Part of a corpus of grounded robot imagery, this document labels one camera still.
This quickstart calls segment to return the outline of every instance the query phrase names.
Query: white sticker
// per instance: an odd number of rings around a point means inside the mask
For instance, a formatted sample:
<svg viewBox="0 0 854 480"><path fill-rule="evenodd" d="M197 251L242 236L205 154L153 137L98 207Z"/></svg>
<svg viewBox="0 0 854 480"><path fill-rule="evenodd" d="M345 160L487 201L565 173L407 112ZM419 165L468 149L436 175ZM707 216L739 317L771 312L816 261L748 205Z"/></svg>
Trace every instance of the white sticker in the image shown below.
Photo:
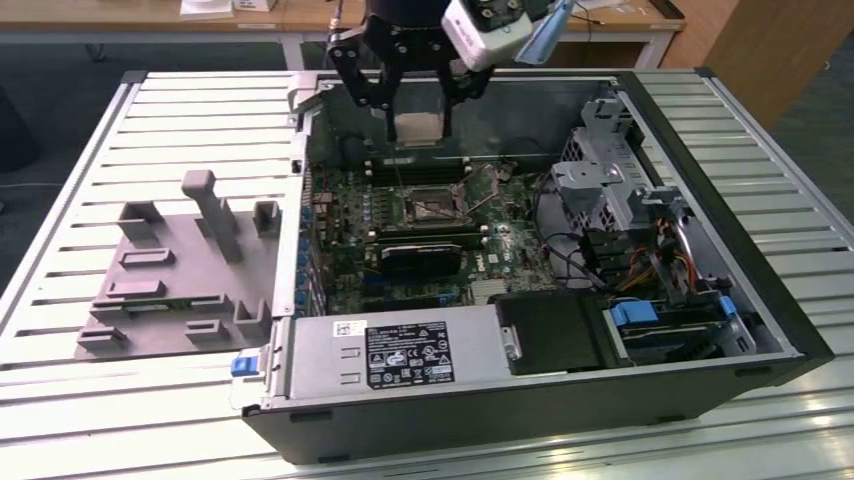
<svg viewBox="0 0 854 480"><path fill-rule="evenodd" d="M333 337L362 337L366 320L341 320L332 323Z"/></svg>

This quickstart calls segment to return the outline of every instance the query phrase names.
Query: blue latch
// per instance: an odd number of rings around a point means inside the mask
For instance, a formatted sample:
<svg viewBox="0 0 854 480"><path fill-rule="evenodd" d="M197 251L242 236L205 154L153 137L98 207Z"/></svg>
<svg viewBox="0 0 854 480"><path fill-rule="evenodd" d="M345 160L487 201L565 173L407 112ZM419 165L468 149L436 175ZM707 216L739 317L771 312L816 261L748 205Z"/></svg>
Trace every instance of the blue latch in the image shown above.
<svg viewBox="0 0 854 480"><path fill-rule="evenodd" d="M613 324L617 327L637 323L657 322L655 307L652 306L652 302L647 300L620 302L613 308L611 308L611 317L613 318Z"/></svg>
<svg viewBox="0 0 854 480"><path fill-rule="evenodd" d="M257 357L237 357L230 361L230 376L249 377L257 375Z"/></svg>
<svg viewBox="0 0 854 480"><path fill-rule="evenodd" d="M723 314L725 315L725 318L732 318L737 316L737 309L735 308L735 303L732 302L732 299L728 296L721 295L720 298L717 298L717 303L720 304L720 308L723 309Z"/></svg>

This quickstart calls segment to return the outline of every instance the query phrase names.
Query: motherboard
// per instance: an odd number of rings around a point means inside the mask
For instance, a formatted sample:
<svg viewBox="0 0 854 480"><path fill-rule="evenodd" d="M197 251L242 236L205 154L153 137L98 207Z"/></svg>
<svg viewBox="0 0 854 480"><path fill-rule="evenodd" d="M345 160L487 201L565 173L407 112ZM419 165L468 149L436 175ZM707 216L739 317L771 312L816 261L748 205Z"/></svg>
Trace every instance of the motherboard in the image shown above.
<svg viewBox="0 0 854 480"><path fill-rule="evenodd" d="M555 288L531 221L539 174L505 159L431 160L312 171L328 314L485 304Z"/></svg>

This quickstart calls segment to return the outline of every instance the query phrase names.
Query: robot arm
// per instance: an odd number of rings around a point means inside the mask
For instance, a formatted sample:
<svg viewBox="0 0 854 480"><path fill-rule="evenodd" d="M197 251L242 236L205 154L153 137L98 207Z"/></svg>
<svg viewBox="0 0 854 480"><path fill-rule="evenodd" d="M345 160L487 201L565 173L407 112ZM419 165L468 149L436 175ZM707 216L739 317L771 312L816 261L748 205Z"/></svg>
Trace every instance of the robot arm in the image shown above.
<svg viewBox="0 0 854 480"><path fill-rule="evenodd" d="M444 97L441 136L448 137L453 106L480 98L495 63L516 53L552 1L365 0L361 25L330 35L326 55L356 105L384 112L389 142L397 139L393 99L404 73L436 72ZM381 62L377 82L358 70L360 44ZM467 69L455 75L451 62L457 59Z"/></svg>

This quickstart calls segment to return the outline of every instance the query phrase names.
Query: wooden desk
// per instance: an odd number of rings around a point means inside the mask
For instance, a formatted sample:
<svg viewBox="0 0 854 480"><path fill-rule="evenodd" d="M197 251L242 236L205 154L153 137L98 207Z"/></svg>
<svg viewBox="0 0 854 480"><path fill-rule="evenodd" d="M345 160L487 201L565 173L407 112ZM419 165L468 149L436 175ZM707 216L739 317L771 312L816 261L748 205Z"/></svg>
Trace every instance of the wooden desk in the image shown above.
<svg viewBox="0 0 854 480"><path fill-rule="evenodd" d="M180 0L0 0L0 30L68 32L241 32L284 29L284 4L270 12L181 21Z"/></svg>
<svg viewBox="0 0 854 480"><path fill-rule="evenodd" d="M333 8L334 2L322 0L278 0L269 13L181 22L180 0L0 0L0 43L276 42L286 68L302 70L301 45L325 41ZM344 26L360 23L362 11L362 0L344 2ZM684 28L684 21L665 19L648 0L592 10L589 18L603 22L591 26L591 42L643 44L640 68L657 66L673 32ZM587 22L572 18L560 41L587 40Z"/></svg>

